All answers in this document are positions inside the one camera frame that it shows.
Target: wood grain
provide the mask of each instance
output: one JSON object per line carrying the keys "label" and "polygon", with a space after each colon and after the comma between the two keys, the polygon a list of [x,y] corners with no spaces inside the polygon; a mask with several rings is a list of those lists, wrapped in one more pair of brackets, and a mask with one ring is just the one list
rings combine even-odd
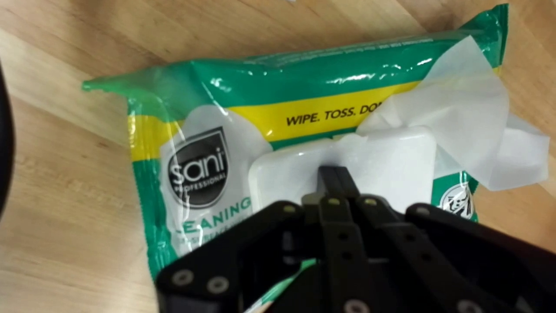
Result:
{"label": "wood grain", "polygon": [[[124,101],[81,84],[192,57],[242,57],[451,30],[494,0],[0,0],[18,125],[0,224],[0,311],[157,311]],[[503,80],[556,137],[556,2],[512,0]],[[482,221],[556,252],[556,148],[538,186],[480,190]]]}

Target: wooden table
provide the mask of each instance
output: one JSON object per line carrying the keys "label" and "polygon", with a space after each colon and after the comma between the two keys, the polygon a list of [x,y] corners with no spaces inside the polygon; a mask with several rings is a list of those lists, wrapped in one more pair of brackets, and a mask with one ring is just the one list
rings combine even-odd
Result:
{"label": "wooden table", "polygon": [[[0,0],[18,158],[0,224],[0,311],[157,311],[126,104],[100,75],[452,30],[494,0]],[[556,137],[556,2],[515,0],[503,78],[513,111]],[[556,148],[538,186],[480,190],[482,221],[556,250]]]}

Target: yellow stripe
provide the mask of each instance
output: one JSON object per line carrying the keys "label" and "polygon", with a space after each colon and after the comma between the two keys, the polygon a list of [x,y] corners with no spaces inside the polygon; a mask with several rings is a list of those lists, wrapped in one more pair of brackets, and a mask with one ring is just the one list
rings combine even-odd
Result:
{"label": "yellow stripe", "polygon": [[386,97],[416,85],[418,84],[402,84],[352,94],[277,104],[235,106],[230,110],[253,122],[261,134],[273,143],[357,127]]}
{"label": "yellow stripe", "polygon": [[180,122],[162,122],[157,117],[129,117],[133,160],[161,158],[161,146],[174,137]]}
{"label": "yellow stripe", "polygon": [[[253,122],[273,143],[357,127],[386,97],[414,85],[402,84],[352,94],[235,106],[230,110]],[[180,122],[162,122],[150,115],[129,117],[133,160],[161,158],[161,146],[176,136],[180,125]]]}

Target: sani logo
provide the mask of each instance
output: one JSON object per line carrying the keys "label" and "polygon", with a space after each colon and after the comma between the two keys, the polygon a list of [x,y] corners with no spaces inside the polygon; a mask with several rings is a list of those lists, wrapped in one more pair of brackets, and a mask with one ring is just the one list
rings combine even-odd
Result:
{"label": "sani logo", "polygon": [[169,160],[169,183],[180,204],[190,209],[214,205],[228,181],[225,131],[211,129],[190,137]]}

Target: dark object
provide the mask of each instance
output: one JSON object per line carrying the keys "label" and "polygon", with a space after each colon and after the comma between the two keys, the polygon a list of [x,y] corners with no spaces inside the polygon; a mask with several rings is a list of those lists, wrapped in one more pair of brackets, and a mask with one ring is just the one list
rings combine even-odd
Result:
{"label": "dark object", "polygon": [[277,202],[167,266],[164,313],[239,313],[317,259],[275,313],[556,311],[556,256],[432,205],[397,214],[322,167],[305,205]]}
{"label": "dark object", "polygon": [[0,70],[0,217],[11,190],[15,167],[15,122],[4,73]]}

